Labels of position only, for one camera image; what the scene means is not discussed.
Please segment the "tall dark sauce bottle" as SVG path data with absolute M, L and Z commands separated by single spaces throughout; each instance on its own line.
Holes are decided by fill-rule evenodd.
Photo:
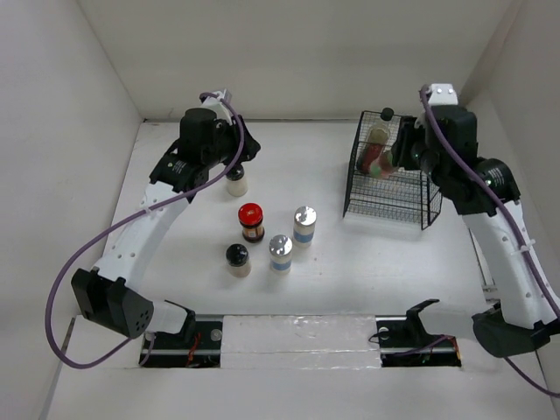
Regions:
M 367 132 L 367 138 L 362 151 L 356 161 L 356 169 L 367 175 L 370 173 L 371 164 L 382 154 L 384 147 L 390 139 L 389 123 L 394 116 L 392 108 L 384 108 L 379 119 Z

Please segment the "yellow cap chili sauce bottle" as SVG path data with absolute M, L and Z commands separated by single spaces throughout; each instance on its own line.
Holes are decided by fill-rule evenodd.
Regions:
M 393 153 L 387 150 L 370 164 L 367 173 L 373 179 L 386 179 L 397 170 L 398 167 L 393 165 Z

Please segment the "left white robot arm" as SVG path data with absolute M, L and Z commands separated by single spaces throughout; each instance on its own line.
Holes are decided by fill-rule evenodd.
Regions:
M 139 294 L 139 285 L 173 222 L 200 188 L 209 185 L 209 172 L 219 164 L 233 167 L 250 161 L 259 150 L 241 117 L 224 120 L 209 108 L 187 110 L 178 139 L 150 173 L 139 217 L 126 224 L 92 269 L 77 269 L 73 275 L 81 315 L 129 339 L 155 333 L 176 347 L 189 345 L 195 334 L 194 311 L 169 300 L 151 301 Z

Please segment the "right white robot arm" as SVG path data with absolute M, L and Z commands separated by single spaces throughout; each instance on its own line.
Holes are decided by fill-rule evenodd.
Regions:
M 473 315 L 477 341 L 496 358 L 532 353 L 559 333 L 559 298 L 529 239 L 514 175 L 479 156 L 474 113 L 457 105 L 431 112 L 401 120 L 392 164 L 426 174 L 480 246 L 500 301 Z

